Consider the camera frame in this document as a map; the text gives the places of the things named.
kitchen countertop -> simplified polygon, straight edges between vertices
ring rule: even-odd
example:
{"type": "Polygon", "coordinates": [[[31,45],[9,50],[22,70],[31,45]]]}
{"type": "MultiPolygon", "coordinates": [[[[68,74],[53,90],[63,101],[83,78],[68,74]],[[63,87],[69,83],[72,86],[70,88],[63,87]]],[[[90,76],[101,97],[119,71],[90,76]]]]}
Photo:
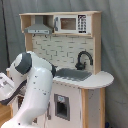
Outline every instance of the kitchen countertop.
{"type": "Polygon", "coordinates": [[[53,78],[54,83],[55,82],[63,83],[70,86],[76,86],[84,89],[97,89],[97,88],[107,87],[110,84],[112,84],[113,81],[114,81],[114,77],[111,74],[104,71],[100,71],[96,75],[92,74],[90,77],[88,77],[83,81],[72,81],[72,80],[58,78],[58,77],[53,78]]]}

tile backsplash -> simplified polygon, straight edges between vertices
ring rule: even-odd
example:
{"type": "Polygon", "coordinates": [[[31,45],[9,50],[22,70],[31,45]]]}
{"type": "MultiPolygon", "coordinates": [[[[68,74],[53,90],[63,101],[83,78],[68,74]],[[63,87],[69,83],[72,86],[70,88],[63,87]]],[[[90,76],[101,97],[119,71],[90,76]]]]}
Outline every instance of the tile backsplash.
{"type": "MultiPolygon", "coordinates": [[[[33,52],[56,66],[75,68],[78,54],[87,51],[93,57],[93,39],[79,36],[34,35],[33,52]]],[[[93,71],[88,56],[82,55],[81,62],[86,62],[86,70],[93,71]]]]}

wooden play kitchen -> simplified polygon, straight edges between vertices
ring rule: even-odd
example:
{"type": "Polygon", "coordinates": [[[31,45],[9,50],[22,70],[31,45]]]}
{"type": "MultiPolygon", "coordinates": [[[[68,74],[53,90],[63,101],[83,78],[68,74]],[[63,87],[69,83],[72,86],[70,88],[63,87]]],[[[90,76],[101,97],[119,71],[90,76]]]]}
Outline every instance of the wooden play kitchen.
{"type": "Polygon", "coordinates": [[[105,87],[114,78],[101,71],[101,12],[26,13],[20,18],[26,51],[57,66],[48,111],[36,124],[105,128],[105,87]]]}

microwave window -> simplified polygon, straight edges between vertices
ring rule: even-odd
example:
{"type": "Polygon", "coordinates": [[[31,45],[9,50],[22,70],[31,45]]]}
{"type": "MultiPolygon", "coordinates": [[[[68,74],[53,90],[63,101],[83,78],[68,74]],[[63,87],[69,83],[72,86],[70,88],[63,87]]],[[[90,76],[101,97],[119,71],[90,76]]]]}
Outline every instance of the microwave window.
{"type": "Polygon", "coordinates": [[[76,18],[61,18],[62,30],[76,30],[76,18]]]}

toy sink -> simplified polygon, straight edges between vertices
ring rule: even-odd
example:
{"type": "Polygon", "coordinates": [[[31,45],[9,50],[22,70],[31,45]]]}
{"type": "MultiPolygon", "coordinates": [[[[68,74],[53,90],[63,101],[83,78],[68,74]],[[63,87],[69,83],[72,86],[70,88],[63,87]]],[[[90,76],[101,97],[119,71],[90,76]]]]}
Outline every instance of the toy sink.
{"type": "Polygon", "coordinates": [[[83,81],[91,76],[92,73],[85,70],[76,70],[69,68],[62,68],[56,72],[56,77],[73,80],[73,81],[83,81]]]}

